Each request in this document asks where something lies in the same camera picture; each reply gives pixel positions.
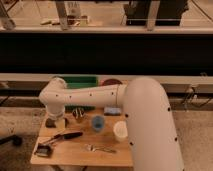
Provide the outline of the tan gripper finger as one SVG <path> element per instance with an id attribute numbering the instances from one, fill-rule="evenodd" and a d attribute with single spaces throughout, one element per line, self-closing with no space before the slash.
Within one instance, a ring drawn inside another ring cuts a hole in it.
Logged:
<path id="1" fill-rule="evenodd" d="M 65 129 L 65 119 L 59 118 L 55 121 L 56 128 L 58 130 L 64 130 Z"/>

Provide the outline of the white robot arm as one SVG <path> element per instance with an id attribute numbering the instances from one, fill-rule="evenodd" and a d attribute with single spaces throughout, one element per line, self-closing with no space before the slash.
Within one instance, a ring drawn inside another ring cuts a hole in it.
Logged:
<path id="1" fill-rule="evenodd" d="M 134 171 L 184 171 L 168 96 L 153 78 L 69 89 L 64 79 L 56 77 L 40 92 L 39 100 L 53 120 L 63 116 L 67 105 L 119 107 L 126 118 Z"/>

